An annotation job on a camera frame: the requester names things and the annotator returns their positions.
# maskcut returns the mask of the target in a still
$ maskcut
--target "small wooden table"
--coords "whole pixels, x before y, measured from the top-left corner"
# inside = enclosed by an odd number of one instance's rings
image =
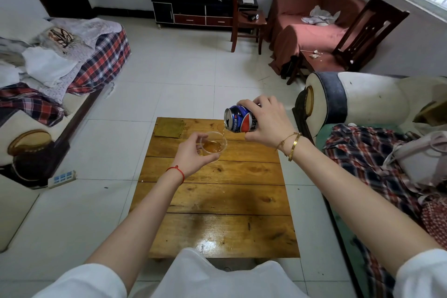
[[[157,118],[130,211],[194,132],[217,131],[220,120]],[[299,257],[278,153],[226,131],[227,149],[187,178],[168,208],[150,258],[173,258],[186,247],[209,258]]]
[[[233,30],[231,32],[231,41],[233,45],[231,46],[231,52],[234,52],[236,49],[237,38],[256,38],[256,43],[258,44],[257,52],[261,54],[262,48],[262,36],[264,35],[264,28],[267,25],[267,20],[265,20],[264,13],[262,10],[255,11],[238,11],[237,12],[237,23],[235,22],[236,18],[233,18]],[[247,15],[259,15],[259,19],[254,21],[249,21]],[[244,29],[256,29],[256,35],[253,34],[238,34],[237,30],[239,28]]]

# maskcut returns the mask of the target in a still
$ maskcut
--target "red drawer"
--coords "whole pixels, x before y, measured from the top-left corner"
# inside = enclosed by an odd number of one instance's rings
[[[174,15],[175,24],[206,25],[205,16]]]
[[[232,21],[233,21],[232,18],[207,16],[208,26],[232,26]]]

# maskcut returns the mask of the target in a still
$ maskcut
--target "soda can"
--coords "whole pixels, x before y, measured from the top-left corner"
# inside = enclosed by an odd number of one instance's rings
[[[234,105],[225,110],[223,115],[225,128],[232,132],[250,132],[257,128],[254,115],[242,105]]]

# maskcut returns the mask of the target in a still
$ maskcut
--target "white shirt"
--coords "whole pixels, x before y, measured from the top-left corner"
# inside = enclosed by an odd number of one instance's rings
[[[119,276],[100,264],[81,265],[64,273],[34,298],[125,298]],[[216,269],[196,249],[183,249],[155,289],[134,297],[271,298],[298,297],[303,293],[274,261],[250,271]],[[429,250],[407,261],[397,272],[396,298],[447,297],[447,251]]]

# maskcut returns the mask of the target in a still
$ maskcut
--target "wooden chair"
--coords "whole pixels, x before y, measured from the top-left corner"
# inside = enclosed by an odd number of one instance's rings
[[[354,23],[338,43],[332,52],[319,51],[320,57],[311,58],[313,52],[299,53],[299,57],[292,59],[292,75],[287,85],[292,84],[296,75],[305,80],[300,67],[305,67],[312,72],[358,72],[374,56],[377,45],[389,35],[410,13],[401,11],[383,0],[369,0],[365,8],[357,16]],[[360,28],[355,38],[349,42]]]
[[[256,11],[244,11],[239,12],[237,5],[237,0],[232,0],[233,3],[233,30],[231,32],[231,41],[233,45],[231,46],[231,52],[236,49],[237,38],[256,38],[256,43],[258,43],[258,53],[261,54],[262,48],[262,36],[263,29],[267,25],[267,20],[265,19],[264,13],[261,10]],[[259,14],[259,19],[255,21],[249,21],[247,18],[248,14]],[[246,29],[256,29],[256,34],[238,34],[239,28]]]

